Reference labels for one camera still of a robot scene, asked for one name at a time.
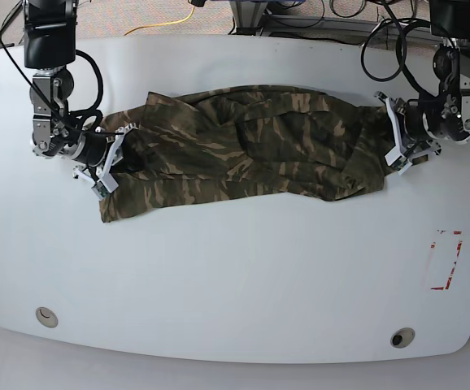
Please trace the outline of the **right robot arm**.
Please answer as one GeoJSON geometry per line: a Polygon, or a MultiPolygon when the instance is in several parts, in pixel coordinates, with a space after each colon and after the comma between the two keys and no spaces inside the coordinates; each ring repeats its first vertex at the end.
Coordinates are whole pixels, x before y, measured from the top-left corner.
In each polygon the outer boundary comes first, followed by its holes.
{"type": "Polygon", "coordinates": [[[108,197],[119,187],[111,169],[123,159],[124,138],[136,124],[121,125],[112,131],[100,125],[104,83],[94,59],[76,48],[78,3],[25,1],[23,8],[24,65],[35,71],[29,81],[33,152],[43,158],[59,155],[75,161],[74,177],[90,182],[99,199],[108,197]],[[71,110],[68,99],[74,79],[67,66],[78,57],[91,66],[98,92],[90,107],[71,110]]]}

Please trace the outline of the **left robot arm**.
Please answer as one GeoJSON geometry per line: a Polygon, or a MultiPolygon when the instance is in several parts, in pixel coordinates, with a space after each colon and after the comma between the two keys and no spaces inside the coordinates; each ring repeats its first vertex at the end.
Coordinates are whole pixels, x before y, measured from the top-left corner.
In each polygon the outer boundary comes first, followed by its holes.
{"type": "Polygon", "coordinates": [[[460,145],[470,141],[470,1],[431,1],[429,10],[428,20],[399,19],[390,13],[372,30],[377,34],[390,25],[396,28],[395,73],[403,75],[418,93],[416,99],[407,101],[376,93],[385,104],[394,134],[394,146],[385,160],[398,172],[418,158],[440,154],[440,141],[460,145]],[[406,64],[408,35],[419,28],[427,28],[443,40],[432,61],[439,81],[435,94],[416,81],[406,64]]]}

